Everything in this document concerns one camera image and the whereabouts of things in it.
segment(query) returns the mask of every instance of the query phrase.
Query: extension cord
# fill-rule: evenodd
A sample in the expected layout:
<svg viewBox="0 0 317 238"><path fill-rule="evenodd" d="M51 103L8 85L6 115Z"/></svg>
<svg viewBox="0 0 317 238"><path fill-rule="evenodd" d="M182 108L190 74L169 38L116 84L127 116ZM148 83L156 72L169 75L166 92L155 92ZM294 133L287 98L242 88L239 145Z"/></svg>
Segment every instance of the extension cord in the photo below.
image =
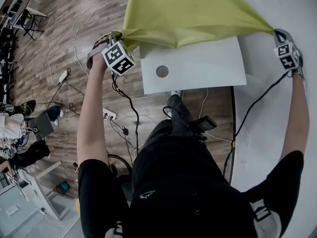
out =
<svg viewBox="0 0 317 238"><path fill-rule="evenodd" d="M66 79L67 76L68 76L68 72L67 72L67 70L65 70L65 71L62 73L62 75L59 77L59 82L60 82L60 83L63 82L63 81Z"/></svg>
<svg viewBox="0 0 317 238"><path fill-rule="evenodd" d="M104 118L104 121L110 121L109 117L112 117L112 120L115 120L117 118L117 113L115 113L109 109L103 108L103 117L105 117L105 114L107 114L107 117Z"/></svg>

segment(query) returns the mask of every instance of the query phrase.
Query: white table top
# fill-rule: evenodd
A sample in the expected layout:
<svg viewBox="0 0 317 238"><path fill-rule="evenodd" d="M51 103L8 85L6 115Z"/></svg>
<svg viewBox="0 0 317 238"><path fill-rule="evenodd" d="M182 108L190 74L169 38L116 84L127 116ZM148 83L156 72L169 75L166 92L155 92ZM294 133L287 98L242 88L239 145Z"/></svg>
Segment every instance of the white table top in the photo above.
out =
<svg viewBox="0 0 317 238"><path fill-rule="evenodd" d="M177 49L142 43L140 55L145 94L246 84L237 37ZM164 78L160 65L168 68Z"/></svg>

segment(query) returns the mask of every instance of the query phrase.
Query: desk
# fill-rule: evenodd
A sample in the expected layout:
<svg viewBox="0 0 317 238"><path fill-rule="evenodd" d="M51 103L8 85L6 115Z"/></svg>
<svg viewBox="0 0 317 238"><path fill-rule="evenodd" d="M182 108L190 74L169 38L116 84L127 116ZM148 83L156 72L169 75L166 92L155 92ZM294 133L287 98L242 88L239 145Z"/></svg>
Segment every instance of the desk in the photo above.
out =
<svg viewBox="0 0 317 238"><path fill-rule="evenodd" d="M25 172L24 170L20 170L19 174L23 180L29 183L33 189L36 191L36 194L29 194L25 195L27 200L32 200L40 209L45 208L45 211L50 214L52 217L61 220L65 214L70 210L70 208L65 207L62 210L55 209L52 204L52 199L54 197L58 197L60 195L57 192L53 191L52 189L46 188L39 183L39 179L46 175L48 172L52 171L53 169L57 168L61 165L61 161L56 162L52 166L48 167L46 170L39 173L36 177L32 176L31 174Z"/></svg>
<svg viewBox="0 0 317 238"><path fill-rule="evenodd" d="M19 29L23 29L23 27L22 27L21 25L17 24L17 22L18 22L19 19L21 18L22 13L23 13L23 11L24 11L25 9L29 10L29 12L30 12L31 14L46 17L45 14L43 14L43 13L37 11L37 10L34 10L34 9L30 8L30 7L29 7L30 1L31 1L31 0L23 0L22 4L20 5L20 8L18 9L18 11L17 11L16 14L15 14L14 21L12 22L12 27L19 28Z"/></svg>
<svg viewBox="0 0 317 238"><path fill-rule="evenodd" d="M142 43L140 55L145 94L246 84L237 37L177 49ZM164 78L157 76L161 65Z"/></svg>

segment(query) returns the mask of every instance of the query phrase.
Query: black chair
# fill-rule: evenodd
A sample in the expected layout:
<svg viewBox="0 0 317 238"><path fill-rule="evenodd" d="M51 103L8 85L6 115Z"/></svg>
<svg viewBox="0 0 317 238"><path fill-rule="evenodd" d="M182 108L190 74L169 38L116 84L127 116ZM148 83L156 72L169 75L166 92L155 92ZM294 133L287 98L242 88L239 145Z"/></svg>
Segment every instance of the black chair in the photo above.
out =
<svg viewBox="0 0 317 238"><path fill-rule="evenodd" d="M25 33L23 34L23 36L25 35L30 35L30 31L32 31L32 35L30 35L30 37L32 38L32 40L34 41L33 38L33 34L34 32L44 32L43 30L39 30L39 26L40 26L40 18L47 18L45 16L40 16L40 15L32 15L27 9L25 9L21 15L21 19L20 19L20 25L23 27L23 29L25 30Z"/></svg>

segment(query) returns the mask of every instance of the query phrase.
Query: floor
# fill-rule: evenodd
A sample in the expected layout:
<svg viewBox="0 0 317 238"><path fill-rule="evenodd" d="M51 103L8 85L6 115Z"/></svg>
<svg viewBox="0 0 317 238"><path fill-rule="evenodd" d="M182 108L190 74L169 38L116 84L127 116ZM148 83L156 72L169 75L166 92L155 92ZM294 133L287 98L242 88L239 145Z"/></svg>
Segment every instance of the floor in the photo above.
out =
<svg viewBox="0 0 317 238"><path fill-rule="evenodd" d="M122 29L128 3L128 0L39 1L41 1L41 4L33 3L31 7L48 16L40 25L40 29L45 32L36 33L34 36L35 41L32 41L29 36L23 36L22 31L18 33L19 48L16 51L15 60L19 69L14 75L16 84L11 93L15 104L21 104L28 100L36 100L37 103L47 103L51 100L58 86L54 86L51 81L48 56L63 36L71 30L79 15L91 6L103 1L108 2L108 6L97 11L91 20L78 32L74 43L79 61L86 68L86 56L95 40L105 33ZM76 30L86 22L94 9L90 9L78 20L74 31L64 39L50 56L54 81L57 82L59 76L69 67L71 68L71 74L67 80L68 83L82 92L85 92L88 78L75 58L72 41ZM141 145L155 127L155 123L166 118L162 113L162 108L166 105L169 96L166 93L151 96L143 93L138 50L133 55L138 62L137 68L119 77L117 82L120 88L132 98L134 107L139 114L149 116L140 116L139 142ZM186 90L184 93L184 103L192 112L194 118L199 116L206 93L206 89ZM73 103L77 108L76 112L80 113L83 96L69 85L64 84L56 94L54 101L61 102L66 107ZM118 118L134 115L129 102L113 91L109 72L106 72L104 78L103 106L118 113ZM38 115L46 107L47 105L38 104L33 115ZM55 187L60 182L67 181L71 186L68 196L76 197L78 186L75 181L77 175L73 172L73 163L77 161L76 133L79 116L67 108L63 108L63 110L65 117L59 120L59 126L54 125L54 134L47 137L47 145L52 157L38 161L29 170L38 173L40 170L61 160L62 165L43 177L40 182L43 185ZM209 89L209 94L202 110L202 116L205 115L213 118L218 124L218 127L210 131L210 133L222 138L230 139L232 137L233 116L229 87ZM135 117L128 117L118 120L117 123L133 132L135 121ZM210 136L207 137L208 149L222 170L227 154L230 151L230 143ZM130 162L125 141L114 132L108 122L105 122L105 138L109 153L120 155ZM136 144L134 133L130 133L127 138L133 145ZM227 168L226 177L230 177L230 168Z"/></svg>

